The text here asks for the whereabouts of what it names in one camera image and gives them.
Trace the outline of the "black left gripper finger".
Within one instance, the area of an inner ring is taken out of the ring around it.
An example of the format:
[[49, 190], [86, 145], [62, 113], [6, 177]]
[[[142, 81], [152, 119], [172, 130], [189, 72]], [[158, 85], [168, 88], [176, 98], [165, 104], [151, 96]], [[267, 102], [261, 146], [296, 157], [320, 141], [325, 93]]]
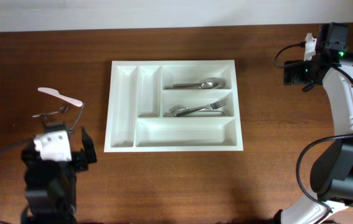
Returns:
[[87, 163], [88, 164], [96, 163], [97, 155], [96, 155], [95, 146], [92, 138], [88, 135], [84, 127], [82, 127], [82, 144], [85, 152], [85, 157], [87, 159]]
[[68, 132], [67, 125], [62, 122], [54, 122], [54, 123], [47, 123], [44, 126], [44, 133], [51, 133], [51, 132], [57, 132], [57, 131], [65, 131], [67, 133]]

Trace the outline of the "dark-handled small metal teaspoon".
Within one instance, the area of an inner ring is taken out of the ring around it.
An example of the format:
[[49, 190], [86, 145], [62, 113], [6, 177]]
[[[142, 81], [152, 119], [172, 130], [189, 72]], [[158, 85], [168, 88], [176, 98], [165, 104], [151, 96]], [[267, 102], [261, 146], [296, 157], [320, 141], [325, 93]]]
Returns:
[[76, 127], [78, 121], [80, 120], [80, 117], [81, 117], [81, 115], [82, 115], [82, 113], [83, 113], [85, 104], [86, 104], [85, 102], [82, 103], [82, 106], [80, 107], [80, 110], [79, 110], [79, 112], [78, 112], [78, 114], [77, 114], [77, 117], [75, 118], [74, 123], [73, 123], [72, 126], [68, 129], [68, 133], [69, 133], [69, 134], [72, 134], [72, 133], [73, 133], [73, 130], [75, 129], [75, 127]]

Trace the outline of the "large metal spoon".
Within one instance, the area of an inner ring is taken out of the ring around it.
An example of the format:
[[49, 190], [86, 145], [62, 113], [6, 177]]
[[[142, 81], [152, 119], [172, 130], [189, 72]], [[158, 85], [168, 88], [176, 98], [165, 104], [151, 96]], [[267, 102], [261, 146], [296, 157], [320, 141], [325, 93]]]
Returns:
[[166, 89], [211, 89], [207, 81], [202, 83], [190, 83], [190, 84], [175, 84], [172, 87], [166, 87]]
[[226, 82], [223, 78], [212, 78], [207, 81], [207, 84], [211, 89], [223, 89]]

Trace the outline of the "metal fork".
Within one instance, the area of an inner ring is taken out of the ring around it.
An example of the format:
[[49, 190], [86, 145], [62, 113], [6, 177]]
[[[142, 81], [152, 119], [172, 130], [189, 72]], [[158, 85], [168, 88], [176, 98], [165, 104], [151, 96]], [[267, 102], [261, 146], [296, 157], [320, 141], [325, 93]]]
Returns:
[[[182, 105], [177, 105], [177, 106], [173, 107], [172, 109], [170, 109], [169, 114], [171, 116], [174, 116], [175, 114], [183, 113], [183, 112], [185, 112], [187, 110], [189, 110], [188, 107], [185, 107], [185, 106], [182, 106]], [[188, 116], [195, 116], [195, 115], [199, 115], [199, 114], [204, 114], [204, 115], [210, 115], [210, 114], [226, 115], [227, 113], [225, 111], [221, 111], [221, 110], [202, 109], [202, 110], [199, 110], [199, 111], [195, 111], [195, 112], [189, 113]]]
[[175, 114], [174, 117], [182, 117], [182, 116], [186, 116], [189, 113], [195, 112], [195, 111], [199, 111], [202, 109], [209, 109], [209, 110], [218, 110], [221, 107], [225, 106], [227, 104], [227, 100], [225, 98], [222, 98], [214, 103], [205, 105], [205, 106], [198, 106], [196, 108], [189, 108], [189, 110], [183, 112], [183, 113], [178, 113]]

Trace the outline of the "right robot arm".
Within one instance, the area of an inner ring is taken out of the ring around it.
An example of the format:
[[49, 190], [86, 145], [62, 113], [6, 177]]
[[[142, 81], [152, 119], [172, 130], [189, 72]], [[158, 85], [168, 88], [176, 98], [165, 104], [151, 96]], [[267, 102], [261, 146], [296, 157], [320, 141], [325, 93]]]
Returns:
[[[285, 85], [321, 85], [334, 122], [329, 147], [311, 168], [310, 188], [274, 223], [322, 223], [353, 207], [353, 52], [348, 26], [329, 23], [300, 44], [302, 60], [281, 68]], [[114, 61], [106, 123], [106, 152], [243, 150], [237, 77], [232, 60]]]

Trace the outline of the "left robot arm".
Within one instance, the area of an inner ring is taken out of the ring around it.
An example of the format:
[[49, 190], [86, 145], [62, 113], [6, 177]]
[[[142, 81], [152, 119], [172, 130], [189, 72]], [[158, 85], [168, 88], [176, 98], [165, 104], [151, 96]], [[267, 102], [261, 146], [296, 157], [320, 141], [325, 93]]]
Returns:
[[83, 147], [73, 151], [63, 123], [44, 126], [21, 152], [27, 206], [21, 223], [76, 223], [77, 173], [97, 162], [92, 138], [82, 128]]

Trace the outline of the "small metal teaspoon upper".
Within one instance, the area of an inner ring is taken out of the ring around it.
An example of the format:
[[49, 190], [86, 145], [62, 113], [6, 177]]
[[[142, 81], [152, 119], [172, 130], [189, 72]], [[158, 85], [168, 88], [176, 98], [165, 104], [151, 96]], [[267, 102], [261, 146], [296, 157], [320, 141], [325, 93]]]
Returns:
[[32, 115], [32, 117], [37, 118], [40, 116], [48, 116], [48, 115], [53, 115], [53, 114], [64, 114], [67, 110], [68, 110], [68, 106], [62, 106], [56, 111], [34, 114], [34, 115]]

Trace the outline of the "pink plastic knife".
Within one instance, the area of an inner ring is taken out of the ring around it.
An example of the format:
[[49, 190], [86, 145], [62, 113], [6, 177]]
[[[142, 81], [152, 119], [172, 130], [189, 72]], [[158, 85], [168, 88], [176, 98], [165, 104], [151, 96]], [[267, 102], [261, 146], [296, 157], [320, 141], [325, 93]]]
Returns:
[[38, 87], [37, 89], [39, 92], [42, 93], [46, 93], [48, 95], [54, 96], [56, 98], [59, 98], [63, 101], [66, 101], [67, 103], [70, 103], [71, 105], [74, 105], [76, 107], [82, 107], [83, 106], [83, 102], [80, 100], [77, 100], [75, 98], [71, 98], [65, 95], [62, 95], [59, 93], [58, 90], [53, 89], [53, 88], [47, 88], [47, 87]]

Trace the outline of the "white plastic cutlery tray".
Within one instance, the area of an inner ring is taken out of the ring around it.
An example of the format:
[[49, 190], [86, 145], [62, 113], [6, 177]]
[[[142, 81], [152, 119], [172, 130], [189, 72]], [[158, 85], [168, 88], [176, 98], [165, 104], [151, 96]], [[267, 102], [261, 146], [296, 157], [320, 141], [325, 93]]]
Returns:
[[[166, 89], [223, 78], [223, 89]], [[174, 117], [177, 105], [196, 108], [222, 98], [226, 115]], [[105, 152], [242, 151], [233, 60], [114, 61]]]

